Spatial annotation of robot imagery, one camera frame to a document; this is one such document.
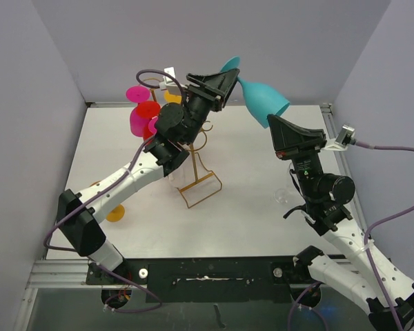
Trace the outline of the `teal plastic wine glass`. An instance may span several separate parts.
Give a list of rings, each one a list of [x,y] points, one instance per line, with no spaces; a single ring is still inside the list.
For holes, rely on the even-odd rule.
[[[269,115],[281,116],[288,109],[290,101],[271,86],[245,81],[240,77],[237,81],[241,86],[247,110],[264,129],[269,126]]]

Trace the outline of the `clear wine glass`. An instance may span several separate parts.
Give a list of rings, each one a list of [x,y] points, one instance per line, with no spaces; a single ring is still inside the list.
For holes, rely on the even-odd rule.
[[[288,188],[280,188],[276,190],[273,196],[276,202],[280,204],[289,204],[293,201],[293,198],[294,198],[294,194],[292,193],[292,190]]]
[[[168,175],[171,186],[177,189],[183,189],[194,181],[194,172],[192,166],[182,165],[174,172]]]

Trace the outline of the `red plastic wine glass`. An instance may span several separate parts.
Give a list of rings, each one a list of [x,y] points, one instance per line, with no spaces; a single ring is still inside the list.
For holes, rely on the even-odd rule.
[[[137,114],[142,119],[147,119],[147,126],[144,128],[144,140],[150,138],[153,134],[148,129],[148,123],[154,117],[158,117],[161,106],[156,101],[144,101],[138,104]]]

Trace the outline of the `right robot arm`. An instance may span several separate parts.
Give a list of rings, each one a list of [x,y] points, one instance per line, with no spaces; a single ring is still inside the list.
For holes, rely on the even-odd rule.
[[[339,250],[355,267],[351,272],[319,248],[309,246],[293,258],[295,277],[331,287],[361,308],[376,330],[414,327],[414,280],[397,268],[363,230],[347,209],[355,195],[348,177],[325,173],[322,150],[342,152],[350,145],[366,148],[345,125],[334,139],[323,130],[301,128],[277,115],[267,117],[276,156],[290,161],[304,204],[299,210],[307,224]]]

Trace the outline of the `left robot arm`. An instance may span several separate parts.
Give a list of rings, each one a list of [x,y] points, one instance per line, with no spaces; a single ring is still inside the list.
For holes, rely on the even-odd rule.
[[[188,74],[189,85],[177,85],[181,102],[159,108],[156,133],[140,145],[130,163],[85,190],[60,194],[56,227],[72,251],[103,267],[101,273],[109,282],[124,280],[126,260],[107,239],[100,223],[119,204],[167,177],[188,158],[185,146],[195,141],[208,114],[225,106],[238,75],[237,68],[210,75]]]

